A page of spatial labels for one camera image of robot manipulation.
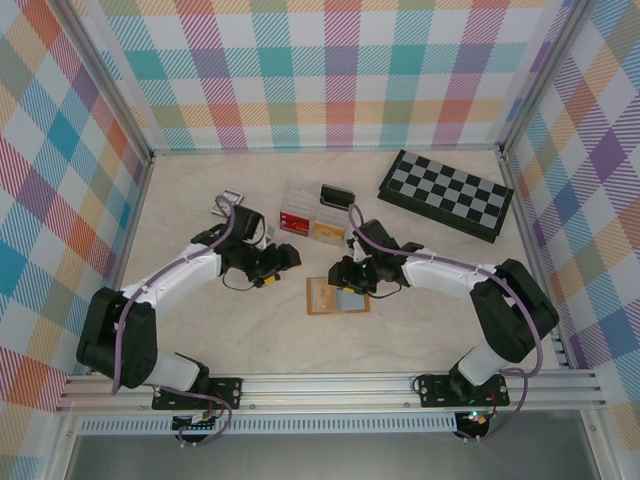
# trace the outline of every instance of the beige table surface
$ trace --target beige table surface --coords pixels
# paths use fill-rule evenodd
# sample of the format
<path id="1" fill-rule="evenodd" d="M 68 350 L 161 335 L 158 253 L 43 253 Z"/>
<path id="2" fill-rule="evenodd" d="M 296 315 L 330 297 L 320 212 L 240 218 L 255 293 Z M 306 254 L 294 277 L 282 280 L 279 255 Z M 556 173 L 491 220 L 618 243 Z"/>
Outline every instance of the beige table surface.
<path id="1" fill-rule="evenodd" d="M 429 151 L 427 158 L 502 183 L 493 151 Z M 394 152 L 244 153 L 158 157 L 125 272 L 133 283 L 172 260 L 192 236 L 219 223 L 210 213 L 224 188 L 243 192 L 243 205 L 276 227 L 275 241 L 302 257 L 274 286 L 235 292 L 218 280 L 194 292 L 158 326 L 159 345 L 204 362 L 212 372 L 343 373 L 442 371 L 482 340 L 471 303 L 425 289 L 372 300 L 371 312 L 308 316 L 307 277 L 326 276 L 346 248 L 277 228 L 287 180 L 330 183 L 356 193 L 365 218 L 377 218 L 399 244 L 414 241 L 473 263 L 526 264 L 515 218 L 489 244 L 376 198 Z M 242 277 L 228 277 L 241 284 Z M 395 285 L 381 284 L 380 293 Z M 551 342 L 545 368 L 557 368 Z M 531 367 L 530 355 L 523 365 Z"/>

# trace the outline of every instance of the plaid wall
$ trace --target plaid wall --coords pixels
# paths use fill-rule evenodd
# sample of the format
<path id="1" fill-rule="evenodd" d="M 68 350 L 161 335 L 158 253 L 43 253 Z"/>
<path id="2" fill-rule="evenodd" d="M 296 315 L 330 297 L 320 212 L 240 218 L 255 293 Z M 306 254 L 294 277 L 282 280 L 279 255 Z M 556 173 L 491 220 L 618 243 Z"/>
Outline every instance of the plaid wall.
<path id="1" fill-rule="evenodd" d="M 0 0 L 0 479 L 34 478 L 143 163 L 45 0 Z"/>
<path id="2" fill-rule="evenodd" d="M 562 6 L 560 7 L 560 10 L 558 10 L 556 18 L 554 18 L 551 28 L 547 32 L 547 36 L 544 38 L 544 42 L 542 42 L 542 46 L 540 47 L 540 50 L 536 55 L 536 59 L 529 68 L 529 72 L 527 73 L 526 79 L 522 83 L 522 86 L 518 91 L 518 96 L 513 102 L 511 110 L 509 110 L 509 115 L 507 115 L 507 120 L 504 122 L 504 125 L 500 130 L 500 135 L 498 136 L 496 143 L 504 143 L 507 134 L 509 133 L 509 129 L 511 128 L 511 125 L 513 125 L 513 121 L 520 112 L 522 102 L 524 102 L 524 100 L 527 98 L 527 95 L 529 95 L 533 84 L 538 78 L 538 74 L 540 73 L 542 66 L 545 64 L 547 58 L 549 57 L 549 54 L 551 53 L 551 47 L 558 38 L 558 34 L 562 30 L 562 27 L 564 26 L 564 23 L 567 20 L 569 13 L 571 12 L 571 8 L 575 3 L 576 0 L 562 1 Z"/>
<path id="3" fill-rule="evenodd" d="M 562 1 L 74 3 L 150 143 L 193 150 L 492 145 Z"/>
<path id="4" fill-rule="evenodd" d="M 528 220 L 578 364 L 602 373 L 614 405 L 618 456 L 637 467 L 639 25 L 640 1 L 600 0 L 512 152 Z"/>

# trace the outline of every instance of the black and gray checkerboard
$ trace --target black and gray checkerboard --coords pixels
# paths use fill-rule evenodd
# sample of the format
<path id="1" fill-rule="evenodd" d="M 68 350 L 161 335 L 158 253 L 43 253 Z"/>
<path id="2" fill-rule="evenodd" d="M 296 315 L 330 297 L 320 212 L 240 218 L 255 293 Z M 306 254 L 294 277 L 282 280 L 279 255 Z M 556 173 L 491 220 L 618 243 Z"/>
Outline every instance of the black and gray checkerboard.
<path id="1" fill-rule="evenodd" d="M 378 198 L 493 243 L 513 190 L 400 150 Z"/>

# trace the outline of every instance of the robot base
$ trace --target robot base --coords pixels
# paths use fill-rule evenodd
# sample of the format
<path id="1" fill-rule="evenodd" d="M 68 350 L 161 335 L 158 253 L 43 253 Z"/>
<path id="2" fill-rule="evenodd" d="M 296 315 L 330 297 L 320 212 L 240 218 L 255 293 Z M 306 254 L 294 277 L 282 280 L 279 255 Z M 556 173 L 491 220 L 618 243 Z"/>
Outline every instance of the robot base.
<path id="1" fill-rule="evenodd" d="M 420 405 L 425 407 L 505 407 L 509 405 L 509 392 L 505 379 L 496 374 L 476 393 L 473 398 L 463 401 L 451 390 L 449 375 L 425 374 L 413 382 L 415 393 L 420 395 Z"/>
<path id="2" fill-rule="evenodd" d="M 240 407 L 240 397 L 242 396 L 241 378 L 214 378 L 209 377 L 205 388 L 198 388 L 197 393 L 218 397 L 227 402 L 233 410 Z M 184 397 L 163 390 L 157 390 L 151 402 L 153 410 L 209 410 L 209 400 Z M 220 405 L 213 405 L 218 410 Z"/>

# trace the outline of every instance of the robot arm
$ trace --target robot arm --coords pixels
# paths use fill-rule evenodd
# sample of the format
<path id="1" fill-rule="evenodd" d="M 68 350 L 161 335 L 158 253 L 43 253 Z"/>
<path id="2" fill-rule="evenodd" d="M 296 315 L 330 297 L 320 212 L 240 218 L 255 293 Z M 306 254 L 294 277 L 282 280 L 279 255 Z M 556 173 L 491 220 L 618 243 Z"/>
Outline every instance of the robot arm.
<path id="1" fill-rule="evenodd" d="M 118 321 L 125 304 L 137 295 L 122 338 L 121 384 L 208 393 L 207 367 L 179 354 L 158 351 L 156 322 L 191 292 L 230 268 L 243 271 L 253 286 L 261 288 L 279 280 L 279 272 L 301 263 L 291 245 L 270 243 L 272 230 L 261 214 L 237 205 L 234 212 L 231 234 L 213 250 L 197 255 L 221 237 L 224 224 L 196 235 L 176 260 L 149 277 L 158 277 L 151 285 L 143 279 L 121 291 L 105 287 L 96 292 L 80 337 L 78 361 L 114 378 Z"/>
<path id="2" fill-rule="evenodd" d="M 508 362 L 519 363 L 535 347 L 522 313 L 505 297 L 502 288 L 478 271 L 430 261 L 435 254 L 416 243 L 400 248 L 379 221 L 360 227 L 362 235 L 378 245 L 420 256 L 394 255 L 371 247 L 355 233 L 348 242 L 353 255 L 345 256 L 329 271 L 329 283 L 357 293 L 376 293 L 378 282 L 395 282 L 401 287 L 430 288 L 469 299 L 475 307 L 485 339 L 467 353 L 449 372 L 449 393 L 463 404 L 486 395 L 486 385 Z M 506 282 L 523 301 L 540 337 L 557 324 L 558 314 L 527 269 L 515 260 L 501 265 L 480 265 Z"/>

